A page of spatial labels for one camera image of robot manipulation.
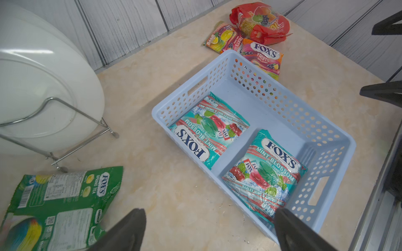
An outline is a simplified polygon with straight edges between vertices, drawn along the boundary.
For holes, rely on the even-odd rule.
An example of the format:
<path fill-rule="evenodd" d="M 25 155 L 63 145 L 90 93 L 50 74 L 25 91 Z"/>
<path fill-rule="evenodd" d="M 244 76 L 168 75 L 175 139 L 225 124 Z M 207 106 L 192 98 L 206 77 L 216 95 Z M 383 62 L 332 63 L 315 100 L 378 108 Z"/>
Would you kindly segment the teal Fox's mint bag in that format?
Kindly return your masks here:
<path fill-rule="evenodd" d="M 223 176 L 223 181 L 254 214 L 274 222 L 308 169 L 260 130 L 245 155 Z"/>
<path fill-rule="evenodd" d="M 169 127 L 196 159 L 209 170 L 250 126 L 223 99 L 210 93 Z"/>

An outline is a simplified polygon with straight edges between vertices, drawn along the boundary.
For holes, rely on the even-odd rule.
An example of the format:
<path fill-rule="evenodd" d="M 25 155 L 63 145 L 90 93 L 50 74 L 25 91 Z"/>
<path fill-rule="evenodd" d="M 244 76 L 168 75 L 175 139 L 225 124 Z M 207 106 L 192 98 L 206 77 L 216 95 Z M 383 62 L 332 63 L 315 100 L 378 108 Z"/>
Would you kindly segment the white plate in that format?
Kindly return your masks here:
<path fill-rule="evenodd" d="M 42 18 L 1 2 L 1 135 L 63 150 L 89 136 L 104 109 L 99 79 L 77 48 Z"/>

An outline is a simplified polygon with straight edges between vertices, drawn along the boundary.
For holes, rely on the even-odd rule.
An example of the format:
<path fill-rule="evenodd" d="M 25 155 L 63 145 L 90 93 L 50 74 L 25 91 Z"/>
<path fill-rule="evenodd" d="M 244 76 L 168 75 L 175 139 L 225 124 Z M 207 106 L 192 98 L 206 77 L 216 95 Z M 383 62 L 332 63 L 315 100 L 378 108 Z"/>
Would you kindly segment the orange fox's fruits bag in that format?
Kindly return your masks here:
<path fill-rule="evenodd" d="M 240 52 L 243 39 L 239 29 L 223 21 L 219 21 L 214 31 L 204 41 L 203 46 L 207 46 L 219 54 L 227 50 Z"/>
<path fill-rule="evenodd" d="M 244 39 L 240 54 L 273 79 L 279 80 L 282 53 L 250 39 Z"/>

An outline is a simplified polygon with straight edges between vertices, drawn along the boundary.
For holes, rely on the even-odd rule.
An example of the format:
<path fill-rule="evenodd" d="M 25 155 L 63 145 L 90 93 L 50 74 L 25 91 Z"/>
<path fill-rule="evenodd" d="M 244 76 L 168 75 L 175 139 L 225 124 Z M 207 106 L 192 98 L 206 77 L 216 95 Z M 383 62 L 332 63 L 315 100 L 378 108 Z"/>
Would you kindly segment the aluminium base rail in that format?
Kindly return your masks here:
<path fill-rule="evenodd" d="M 402 126 L 399 126 L 349 250 L 400 251 L 401 249 Z"/>

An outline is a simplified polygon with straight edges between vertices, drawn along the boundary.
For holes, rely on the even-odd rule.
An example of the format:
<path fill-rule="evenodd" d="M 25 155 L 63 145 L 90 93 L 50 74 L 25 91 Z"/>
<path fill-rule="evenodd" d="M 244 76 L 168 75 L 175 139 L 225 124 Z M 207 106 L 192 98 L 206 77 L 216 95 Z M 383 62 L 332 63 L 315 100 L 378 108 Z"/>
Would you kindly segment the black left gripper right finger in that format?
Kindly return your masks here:
<path fill-rule="evenodd" d="M 277 209 L 274 227 L 282 251 L 336 250 L 288 209 Z"/>

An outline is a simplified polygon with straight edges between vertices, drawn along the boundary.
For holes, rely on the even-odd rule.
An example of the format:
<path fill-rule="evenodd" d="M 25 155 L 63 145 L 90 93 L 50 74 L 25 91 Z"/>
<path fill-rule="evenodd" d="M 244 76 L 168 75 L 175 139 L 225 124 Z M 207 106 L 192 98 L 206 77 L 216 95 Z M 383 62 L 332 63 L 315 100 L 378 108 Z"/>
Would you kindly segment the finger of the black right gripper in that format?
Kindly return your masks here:
<path fill-rule="evenodd" d="M 378 22 L 372 28 L 372 35 L 375 36 L 388 36 L 388 35 L 401 35 L 402 24 L 397 22 L 402 20 L 402 11 L 399 11 L 390 17 Z"/>
<path fill-rule="evenodd" d="M 394 81 L 364 86 L 360 95 L 371 99 L 380 100 L 397 107 L 402 107 L 402 82 Z"/>

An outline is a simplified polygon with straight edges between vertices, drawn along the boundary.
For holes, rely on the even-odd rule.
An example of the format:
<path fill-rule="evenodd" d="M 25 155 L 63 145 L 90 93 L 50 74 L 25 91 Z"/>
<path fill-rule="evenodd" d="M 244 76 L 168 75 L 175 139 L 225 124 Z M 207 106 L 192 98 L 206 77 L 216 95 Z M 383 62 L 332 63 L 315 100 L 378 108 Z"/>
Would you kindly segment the red Lot 100 candy bag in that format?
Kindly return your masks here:
<path fill-rule="evenodd" d="M 262 2 L 236 6 L 231 10 L 229 19 L 243 38 L 265 46 L 284 42 L 291 35 L 290 22 Z"/>

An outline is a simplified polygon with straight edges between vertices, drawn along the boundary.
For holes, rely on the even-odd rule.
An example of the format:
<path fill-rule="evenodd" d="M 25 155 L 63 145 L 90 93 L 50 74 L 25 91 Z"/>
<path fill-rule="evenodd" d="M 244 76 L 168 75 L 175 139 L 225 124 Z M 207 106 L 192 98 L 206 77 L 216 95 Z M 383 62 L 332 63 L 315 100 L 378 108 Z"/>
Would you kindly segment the green Fox's spring tea bag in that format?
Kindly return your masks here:
<path fill-rule="evenodd" d="M 1 225 L 2 251 L 76 251 L 105 235 L 100 226 L 118 193 L 122 166 L 24 175 Z"/>

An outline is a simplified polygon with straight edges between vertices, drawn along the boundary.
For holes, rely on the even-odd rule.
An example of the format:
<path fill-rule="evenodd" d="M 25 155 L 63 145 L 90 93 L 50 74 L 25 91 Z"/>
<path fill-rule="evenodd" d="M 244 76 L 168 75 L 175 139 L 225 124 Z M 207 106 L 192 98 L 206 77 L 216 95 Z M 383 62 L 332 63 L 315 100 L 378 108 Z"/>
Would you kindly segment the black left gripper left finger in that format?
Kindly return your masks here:
<path fill-rule="evenodd" d="M 145 210 L 133 209 L 88 251 L 140 251 L 146 223 Z"/>

